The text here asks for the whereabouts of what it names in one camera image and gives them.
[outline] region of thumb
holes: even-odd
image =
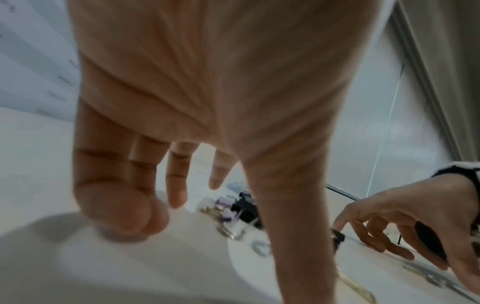
[[[438,234],[445,249],[448,263],[466,288],[480,294],[479,261],[469,238],[469,227],[449,227]]]

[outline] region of human hand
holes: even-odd
[[[479,262],[469,240],[471,223],[478,213],[479,198],[473,183],[459,174],[444,174],[353,202],[332,227],[341,231],[350,223],[360,240],[375,250],[413,260],[408,249],[393,244],[383,233],[389,223],[394,223],[418,253],[442,270],[450,266],[468,289],[480,294]],[[414,230],[416,221],[438,235],[448,264],[420,241]]]
[[[285,303],[331,302],[328,141],[378,4],[71,0],[82,211],[121,233],[162,231],[156,166],[169,150],[168,203],[180,207],[191,155],[211,144],[211,188],[237,159],[245,169]]]

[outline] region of hand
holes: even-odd
[[[375,250],[413,260],[409,250],[393,244],[383,233],[389,223],[395,223],[405,242],[438,268],[450,266],[467,288],[480,294],[479,262],[469,240],[470,226],[478,213],[479,198],[473,183],[459,174],[444,174],[353,202],[332,227],[341,231],[350,223],[360,240]],[[448,264],[419,240],[416,221],[438,235]]]
[[[125,234],[162,231],[156,166],[169,150],[168,203],[180,207],[191,155],[209,143],[211,188],[237,159],[245,169],[285,303],[331,301],[328,141],[378,4],[71,0],[82,211]]]

